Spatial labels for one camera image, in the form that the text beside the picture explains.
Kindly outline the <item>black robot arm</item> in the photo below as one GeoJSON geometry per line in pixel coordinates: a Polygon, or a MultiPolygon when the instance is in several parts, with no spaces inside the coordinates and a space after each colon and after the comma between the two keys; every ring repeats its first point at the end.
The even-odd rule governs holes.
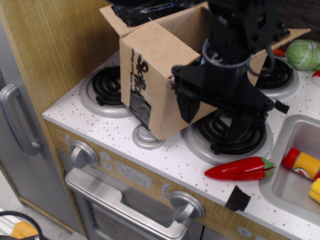
{"type": "Polygon", "coordinates": [[[172,88],[181,117],[190,123],[205,102],[235,116],[227,139],[239,141],[252,126],[262,126],[274,103],[253,86],[252,55],[266,50],[285,30],[275,0],[211,0],[204,63],[172,68],[172,88]]]}

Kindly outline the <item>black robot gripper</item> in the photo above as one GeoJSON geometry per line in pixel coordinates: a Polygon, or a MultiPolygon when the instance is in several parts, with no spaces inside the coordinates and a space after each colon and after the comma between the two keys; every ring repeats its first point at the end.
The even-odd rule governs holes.
{"type": "Polygon", "coordinates": [[[206,61],[199,66],[174,66],[171,87],[182,119],[190,124],[201,102],[234,114],[227,135],[227,141],[232,143],[239,142],[252,123],[263,125],[274,103],[253,86],[248,77],[249,70],[246,61],[238,64],[206,61]]]}

